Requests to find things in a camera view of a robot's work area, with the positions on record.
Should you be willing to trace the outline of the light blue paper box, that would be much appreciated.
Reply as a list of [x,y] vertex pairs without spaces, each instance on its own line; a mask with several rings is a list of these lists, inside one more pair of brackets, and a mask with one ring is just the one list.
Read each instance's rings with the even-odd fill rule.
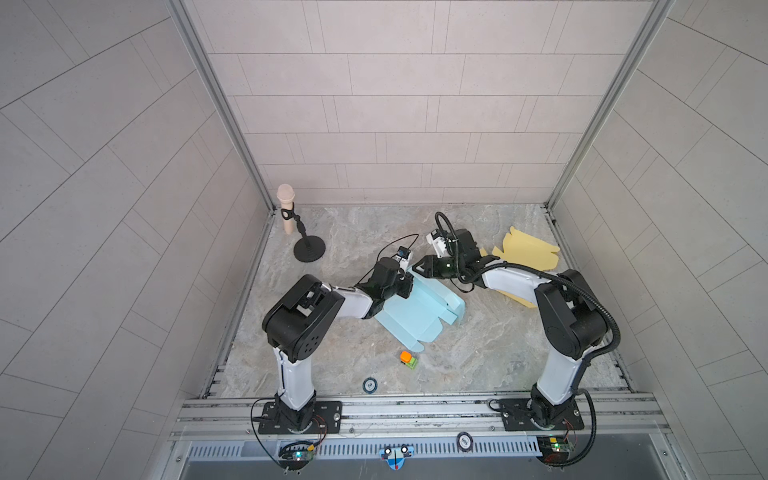
[[464,317],[464,300],[436,279],[413,273],[413,288],[407,299],[388,299],[375,319],[407,350],[420,353],[443,331]]

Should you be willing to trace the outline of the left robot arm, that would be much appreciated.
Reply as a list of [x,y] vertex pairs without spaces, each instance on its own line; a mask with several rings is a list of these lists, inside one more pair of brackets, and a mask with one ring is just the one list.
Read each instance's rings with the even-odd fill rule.
[[316,389],[312,355],[339,317],[371,319],[394,296],[410,297],[414,276],[392,258],[374,265],[370,278],[352,287],[303,275],[267,312],[262,329],[277,362],[275,404],[280,421],[303,430],[313,421]]

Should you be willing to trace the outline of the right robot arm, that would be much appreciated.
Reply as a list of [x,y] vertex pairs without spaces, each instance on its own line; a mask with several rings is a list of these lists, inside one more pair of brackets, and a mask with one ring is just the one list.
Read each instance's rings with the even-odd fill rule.
[[616,343],[601,345],[607,333],[617,331],[617,325],[583,276],[576,270],[550,274],[483,255],[465,229],[437,228],[427,235],[427,241],[434,252],[414,265],[415,272],[507,293],[538,308],[550,348],[526,410],[541,429],[562,424],[575,408],[574,397],[591,360],[611,351]]

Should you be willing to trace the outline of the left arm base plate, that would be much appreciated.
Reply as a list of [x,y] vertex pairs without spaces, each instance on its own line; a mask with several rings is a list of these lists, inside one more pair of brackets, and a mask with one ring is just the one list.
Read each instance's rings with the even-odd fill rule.
[[270,401],[262,409],[257,431],[260,435],[337,434],[343,410],[341,401],[310,401],[294,411],[282,401]]

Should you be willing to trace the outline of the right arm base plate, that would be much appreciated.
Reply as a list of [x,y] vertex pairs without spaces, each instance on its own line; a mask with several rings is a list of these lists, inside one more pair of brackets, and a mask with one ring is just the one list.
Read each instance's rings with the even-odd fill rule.
[[545,398],[503,398],[497,400],[496,405],[508,432],[585,428],[575,397],[560,405],[552,405]]

